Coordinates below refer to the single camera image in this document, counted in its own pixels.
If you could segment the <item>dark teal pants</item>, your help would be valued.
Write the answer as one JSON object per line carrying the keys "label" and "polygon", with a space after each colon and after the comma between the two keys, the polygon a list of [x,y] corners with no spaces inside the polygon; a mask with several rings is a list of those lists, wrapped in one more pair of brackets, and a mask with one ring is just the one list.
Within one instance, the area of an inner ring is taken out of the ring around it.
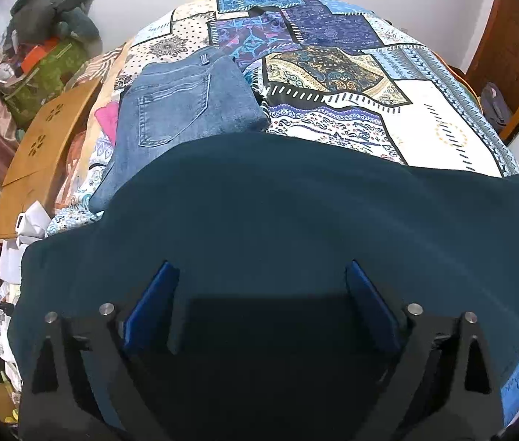
{"label": "dark teal pants", "polygon": [[177,146],[32,244],[24,440],[492,440],[519,174],[264,133]]}

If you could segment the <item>grey crumpled cloth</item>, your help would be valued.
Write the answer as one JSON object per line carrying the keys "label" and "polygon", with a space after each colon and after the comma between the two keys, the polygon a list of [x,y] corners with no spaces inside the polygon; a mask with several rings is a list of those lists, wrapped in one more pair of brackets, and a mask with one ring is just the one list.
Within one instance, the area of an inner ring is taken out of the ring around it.
{"label": "grey crumpled cloth", "polygon": [[2,241],[0,251],[0,279],[9,284],[20,285],[21,262],[26,249],[43,240],[51,218],[42,204],[35,200],[30,207],[19,213],[15,221],[15,237]]}

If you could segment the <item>wooden lap desk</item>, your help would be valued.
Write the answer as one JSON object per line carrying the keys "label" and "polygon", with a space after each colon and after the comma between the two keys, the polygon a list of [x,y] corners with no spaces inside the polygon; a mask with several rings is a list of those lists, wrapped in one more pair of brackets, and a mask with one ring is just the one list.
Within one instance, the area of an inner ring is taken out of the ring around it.
{"label": "wooden lap desk", "polygon": [[38,201],[54,214],[65,177],[65,162],[75,136],[85,129],[101,81],[90,80],[40,108],[16,150],[0,194],[0,241],[15,237],[18,215]]}

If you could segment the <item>magenta garment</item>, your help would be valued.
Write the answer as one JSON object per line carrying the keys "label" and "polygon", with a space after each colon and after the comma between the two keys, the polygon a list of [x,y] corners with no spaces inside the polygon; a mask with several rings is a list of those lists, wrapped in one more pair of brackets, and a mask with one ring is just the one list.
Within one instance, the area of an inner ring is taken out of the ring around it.
{"label": "magenta garment", "polygon": [[104,107],[98,108],[95,112],[95,118],[101,126],[105,136],[108,137],[110,143],[115,146],[116,133],[118,125],[119,103],[118,101],[110,101]]}

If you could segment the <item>folded blue jeans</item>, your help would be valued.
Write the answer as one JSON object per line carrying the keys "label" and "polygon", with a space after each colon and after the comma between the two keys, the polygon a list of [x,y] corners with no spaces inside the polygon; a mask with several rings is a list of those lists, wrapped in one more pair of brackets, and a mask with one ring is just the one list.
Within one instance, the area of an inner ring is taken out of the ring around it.
{"label": "folded blue jeans", "polygon": [[267,126],[251,86],[223,51],[206,47],[178,62],[149,64],[123,95],[115,148],[89,208],[105,210],[137,172],[178,144]]}

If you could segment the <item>blue patchwork bedspread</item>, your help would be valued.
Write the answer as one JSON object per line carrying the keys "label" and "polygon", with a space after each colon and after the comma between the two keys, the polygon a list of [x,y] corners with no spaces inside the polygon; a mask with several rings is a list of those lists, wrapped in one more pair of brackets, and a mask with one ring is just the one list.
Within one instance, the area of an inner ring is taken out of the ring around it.
{"label": "blue patchwork bedspread", "polygon": [[79,200],[50,237],[104,276],[124,255],[195,244],[207,269],[187,293],[257,299],[336,295],[351,236],[368,274],[398,295],[486,316],[504,414],[519,410],[519,165],[475,95],[422,43],[338,0],[197,0],[133,38],[112,101],[153,63],[202,48],[237,63],[268,119],[263,130],[178,144],[89,200],[112,157],[104,132]]}

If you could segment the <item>orange floral blanket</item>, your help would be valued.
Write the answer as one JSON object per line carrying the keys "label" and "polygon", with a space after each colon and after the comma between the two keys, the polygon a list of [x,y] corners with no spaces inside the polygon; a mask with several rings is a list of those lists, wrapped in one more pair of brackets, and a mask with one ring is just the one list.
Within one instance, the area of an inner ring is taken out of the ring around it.
{"label": "orange floral blanket", "polygon": [[88,104],[87,115],[81,118],[80,129],[72,137],[64,163],[64,179],[54,202],[56,209],[63,209],[79,200],[75,193],[86,180],[89,158],[102,132],[95,114],[112,101],[116,77],[124,67],[131,43],[132,40],[128,40],[109,52],[93,57],[66,85],[68,89],[82,89],[88,83],[96,82],[98,88]]}

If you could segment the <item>green storage bin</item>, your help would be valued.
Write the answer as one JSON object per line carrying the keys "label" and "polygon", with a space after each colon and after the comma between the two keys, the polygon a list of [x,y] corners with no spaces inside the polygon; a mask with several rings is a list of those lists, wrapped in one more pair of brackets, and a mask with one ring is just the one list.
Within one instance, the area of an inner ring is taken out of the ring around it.
{"label": "green storage bin", "polygon": [[87,61],[75,40],[59,42],[28,73],[12,83],[0,84],[0,93],[19,129],[27,129],[40,108],[58,97],[67,82]]}

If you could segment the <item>dark jacket pile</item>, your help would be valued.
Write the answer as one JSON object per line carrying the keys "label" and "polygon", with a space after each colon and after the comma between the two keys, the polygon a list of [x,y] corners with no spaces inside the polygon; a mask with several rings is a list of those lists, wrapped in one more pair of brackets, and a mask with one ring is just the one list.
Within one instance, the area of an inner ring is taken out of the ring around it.
{"label": "dark jacket pile", "polygon": [[75,39],[90,44],[100,39],[88,15],[93,0],[16,0],[5,30],[7,41],[16,33],[23,45],[39,45],[50,38]]}

